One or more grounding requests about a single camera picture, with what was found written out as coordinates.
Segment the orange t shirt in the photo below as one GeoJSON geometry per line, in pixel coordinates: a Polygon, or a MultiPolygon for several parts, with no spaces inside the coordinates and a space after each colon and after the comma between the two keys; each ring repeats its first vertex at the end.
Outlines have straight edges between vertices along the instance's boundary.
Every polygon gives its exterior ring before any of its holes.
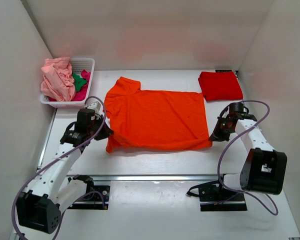
{"type": "Polygon", "coordinates": [[[104,103],[114,132],[108,153],[119,148],[192,151],[213,145],[202,93],[142,90],[140,81],[120,77],[104,103]]]}

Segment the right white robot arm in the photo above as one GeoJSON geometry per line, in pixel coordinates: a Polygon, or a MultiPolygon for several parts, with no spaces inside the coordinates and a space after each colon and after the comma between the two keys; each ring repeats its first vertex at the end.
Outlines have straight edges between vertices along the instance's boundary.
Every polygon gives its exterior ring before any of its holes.
{"type": "Polygon", "coordinates": [[[228,142],[217,164],[219,184],[214,187],[214,195],[219,200],[226,200],[232,192],[279,195],[283,189],[287,155],[275,150],[258,127],[265,117],[256,119],[244,103],[239,101],[227,105],[217,117],[209,137],[211,142],[228,142]],[[221,174],[223,157],[237,140],[242,141],[247,151],[242,170],[236,174],[221,174]]]}

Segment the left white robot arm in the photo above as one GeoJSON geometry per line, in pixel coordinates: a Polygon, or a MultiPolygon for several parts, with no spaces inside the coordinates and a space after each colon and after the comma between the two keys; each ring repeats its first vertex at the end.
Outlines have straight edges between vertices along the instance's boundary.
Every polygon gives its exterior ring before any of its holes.
{"type": "Polygon", "coordinates": [[[77,174],[63,186],[72,166],[91,141],[106,139],[113,133],[105,115],[90,108],[80,109],[76,121],[65,129],[52,162],[21,188],[13,204],[13,220],[19,226],[52,234],[69,207],[96,193],[89,175],[77,174]]]}

